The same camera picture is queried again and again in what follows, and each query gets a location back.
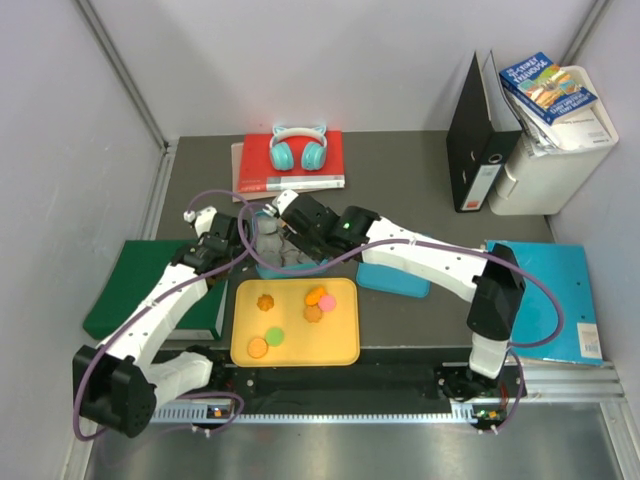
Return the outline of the teal cookie tin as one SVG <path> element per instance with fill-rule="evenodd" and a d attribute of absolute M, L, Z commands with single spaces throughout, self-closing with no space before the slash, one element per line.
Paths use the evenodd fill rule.
<path fill-rule="evenodd" d="M 267 218 L 275 219 L 275 218 L 269 216 L 264 211 L 258 211 L 256 213 L 256 219 L 252 221 L 253 227 L 255 228 L 257 235 L 258 235 L 257 222 L 258 222 L 258 219 L 260 217 L 267 217 Z M 291 242 L 289 242 L 288 240 L 286 240 L 284 238 L 284 230 L 280 226 L 279 221 L 277 219 L 275 219 L 275 220 L 277 221 L 277 225 L 278 225 L 278 233 L 279 233 L 279 235 L 280 235 L 280 237 L 281 237 L 281 239 L 283 241 L 282 247 L 285 244 L 293 245 Z M 270 265 L 270 268 L 267 268 L 264 265 L 262 265 L 260 263 L 257 263 L 255 265 L 255 270 L 256 270 L 258 276 L 261 279 L 265 279 L 265 280 L 288 279 L 288 278 L 296 278 L 296 277 L 303 277 L 303 276 L 316 276 L 316 275 L 320 275 L 321 273 L 324 273 L 326 271 L 325 265 L 327 264 L 327 260 L 323 260 L 321 262 L 315 262 L 310 257 L 308 257 L 308 258 L 310 260 L 310 262 L 308 264 L 294 266 L 294 267 L 283 267 L 282 265 L 281 266 Z"/>

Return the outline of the orange fish shaped cookie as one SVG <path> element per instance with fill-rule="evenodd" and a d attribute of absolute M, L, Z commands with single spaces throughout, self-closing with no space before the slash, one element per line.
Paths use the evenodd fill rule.
<path fill-rule="evenodd" d="M 307 306 L 315 306 L 326 295 L 327 291 L 323 286 L 316 286 L 306 294 L 305 304 Z"/>

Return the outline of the orange leaf shaped cookie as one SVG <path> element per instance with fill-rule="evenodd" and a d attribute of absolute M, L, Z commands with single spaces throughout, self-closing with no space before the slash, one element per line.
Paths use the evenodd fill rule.
<path fill-rule="evenodd" d="M 319 323 L 323 318 L 323 311 L 318 305 L 307 305 L 303 310 L 303 317 L 309 323 Z"/>

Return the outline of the teal tin lid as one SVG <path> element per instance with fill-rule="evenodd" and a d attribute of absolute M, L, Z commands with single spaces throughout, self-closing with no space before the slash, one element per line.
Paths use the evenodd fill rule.
<path fill-rule="evenodd" d="M 412 298 L 424 298 L 429 294 L 428 280 L 382 265 L 360 263 L 356 283 L 366 289 Z"/>

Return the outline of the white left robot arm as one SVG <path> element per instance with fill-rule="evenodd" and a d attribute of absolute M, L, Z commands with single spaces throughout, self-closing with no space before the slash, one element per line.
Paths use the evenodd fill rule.
<path fill-rule="evenodd" d="M 182 317 L 246 257 L 243 240 L 252 224 L 213 207 L 190 212 L 197 239 L 180 245 L 167 259 L 156 284 L 113 333 L 97 346 L 81 347 L 72 360 L 72 428 L 77 439 L 87 419 L 102 430 L 129 438 L 139 435 L 156 410 L 192 390 L 216 396 L 226 387 L 225 370 L 212 357 L 186 351 L 157 364 L 160 347 Z"/>

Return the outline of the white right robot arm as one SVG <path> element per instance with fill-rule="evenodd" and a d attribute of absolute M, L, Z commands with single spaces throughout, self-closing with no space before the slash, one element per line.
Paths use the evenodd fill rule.
<path fill-rule="evenodd" d="M 357 206 L 337 214 L 308 194 L 286 190 L 265 209 L 289 242 L 316 262 L 353 254 L 362 264 L 392 268 L 439 285 L 469 302 L 472 347 L 466 369 L 444 374 L 443 393 L 465 401 L 487 396 L 504 380 L 503 366 L 525 292 L 513 251 L 465 249 L 407 230 Z"/>

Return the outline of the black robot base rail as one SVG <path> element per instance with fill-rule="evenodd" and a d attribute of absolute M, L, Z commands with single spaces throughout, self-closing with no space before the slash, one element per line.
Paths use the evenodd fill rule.
<path fill-rule="evenodd" d="M 230 391 L 256 415 L 449 413 L 452 400 L 513 398 L 523 381 L 505 366 L 495 381 L 472 378 L 468 348 L 364 348 L 338 367 L 239 367 L 230 352 L 198 347 L 214 359 L 203 391 Z"/>

